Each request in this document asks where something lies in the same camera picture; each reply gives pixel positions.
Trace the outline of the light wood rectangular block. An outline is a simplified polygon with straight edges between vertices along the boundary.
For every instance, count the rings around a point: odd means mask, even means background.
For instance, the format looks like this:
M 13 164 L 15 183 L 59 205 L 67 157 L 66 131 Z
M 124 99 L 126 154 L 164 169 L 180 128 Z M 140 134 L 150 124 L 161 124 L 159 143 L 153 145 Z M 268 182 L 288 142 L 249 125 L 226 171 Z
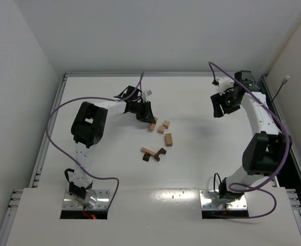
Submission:
M 149 125 L 149 130 L 154 131 L 155 127 L 156 127 L 156 124 L 150 124 Z

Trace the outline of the light wood cube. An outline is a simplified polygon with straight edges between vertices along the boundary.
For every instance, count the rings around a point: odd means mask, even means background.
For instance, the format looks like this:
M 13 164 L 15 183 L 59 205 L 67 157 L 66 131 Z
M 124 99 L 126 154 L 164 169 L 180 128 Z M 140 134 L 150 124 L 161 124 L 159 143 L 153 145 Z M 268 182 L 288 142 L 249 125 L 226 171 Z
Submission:
M 169 126 L 170 126 L 170 121 L 165 120 L 165 121 L 163 122 L 163 127 L 164 127 L 165 129 L 168 129 Z
M 160 126 L 160 127 L 158 128 L 158 133 L 164 134 L 164 132 L 165 132 L 165 127 L 164 127 L 164 126 Z

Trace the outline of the long light wood block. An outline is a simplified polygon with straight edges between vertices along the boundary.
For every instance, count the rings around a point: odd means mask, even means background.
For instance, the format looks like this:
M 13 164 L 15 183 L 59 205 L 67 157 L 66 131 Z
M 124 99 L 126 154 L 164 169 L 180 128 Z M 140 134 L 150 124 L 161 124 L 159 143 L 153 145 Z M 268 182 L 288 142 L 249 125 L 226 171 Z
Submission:
M 165 138 L 166 146 L 171 147 L 173 145 L 173 139 L 171 133 L 166 133 L 164 138 Z

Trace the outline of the light wood plank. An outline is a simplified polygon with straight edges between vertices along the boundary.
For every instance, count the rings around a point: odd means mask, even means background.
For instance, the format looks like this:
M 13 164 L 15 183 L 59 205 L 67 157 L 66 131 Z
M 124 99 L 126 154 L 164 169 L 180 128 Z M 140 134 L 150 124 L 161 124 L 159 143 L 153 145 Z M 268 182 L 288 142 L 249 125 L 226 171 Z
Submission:
M 155 156 L 156 155 L 156 152 L 151 151 L 151 150 L 149 150 L 145 147 L 141 148 L 141 152 L 144 153 L 144 154 L 150 155 L 150 156 Z

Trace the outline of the dark wood arch block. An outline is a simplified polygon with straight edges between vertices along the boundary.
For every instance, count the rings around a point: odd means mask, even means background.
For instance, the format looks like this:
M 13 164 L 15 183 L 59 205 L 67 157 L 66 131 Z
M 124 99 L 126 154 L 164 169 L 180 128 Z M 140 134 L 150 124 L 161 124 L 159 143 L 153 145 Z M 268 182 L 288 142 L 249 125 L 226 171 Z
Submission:
M 160 155 L 165 155 L 166 154 L 166 150 L 164 148 L 161 148 L 155 155 L 154 155 L 154 159 L 156 161 L 160 161 Z

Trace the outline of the small dark wood cube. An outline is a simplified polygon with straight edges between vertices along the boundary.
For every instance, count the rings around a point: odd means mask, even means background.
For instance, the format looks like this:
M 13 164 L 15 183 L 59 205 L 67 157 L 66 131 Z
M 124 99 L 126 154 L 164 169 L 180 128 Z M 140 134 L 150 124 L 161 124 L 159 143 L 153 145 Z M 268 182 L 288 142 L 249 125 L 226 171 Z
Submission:
M 149 162 L 150 157 L 151 156 L 149 154 L 144 154 L 143 155 L 143 161 Z

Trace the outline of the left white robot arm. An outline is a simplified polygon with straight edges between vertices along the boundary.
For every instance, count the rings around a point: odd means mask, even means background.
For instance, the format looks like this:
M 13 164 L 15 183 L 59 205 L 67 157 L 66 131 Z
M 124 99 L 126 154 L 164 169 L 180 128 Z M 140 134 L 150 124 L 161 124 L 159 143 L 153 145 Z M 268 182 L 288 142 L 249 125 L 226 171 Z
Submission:
M 71 170 L 73 176 L 66 174 L 71 194 L 80 200 L 87 199 L 93 184 L 90 176 L 93 154 L 103 137 L 108 118 L 129 112 L 135 114 L 140 122 L 156 122 L 151 102 L 147 99 L 151 94 L 151 90 L 142 91 L 128 86 L 113 98 L 95 104 L 88 101 L 81 104 L 71 127 L 76 148 L 75 168 Z

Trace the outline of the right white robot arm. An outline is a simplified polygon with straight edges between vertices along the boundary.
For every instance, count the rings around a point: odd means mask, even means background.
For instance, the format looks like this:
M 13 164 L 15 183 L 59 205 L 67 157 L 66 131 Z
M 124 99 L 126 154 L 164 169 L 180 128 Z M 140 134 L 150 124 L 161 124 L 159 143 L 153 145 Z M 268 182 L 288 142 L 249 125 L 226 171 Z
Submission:
M 252 139 L 242 155 L 242 165 L 219 185 L 219 198 L 239 199 L 255 182 L 270 177 L 287 159 L 292 139 L 286 137 L 267 111 L 264 90 L 253 81 L 250 71 L 235 73 L 234 79 L 215 78 L 218 93 L 211 96 L 214 117 L 220 118 L 243 108 L 249 119 Z

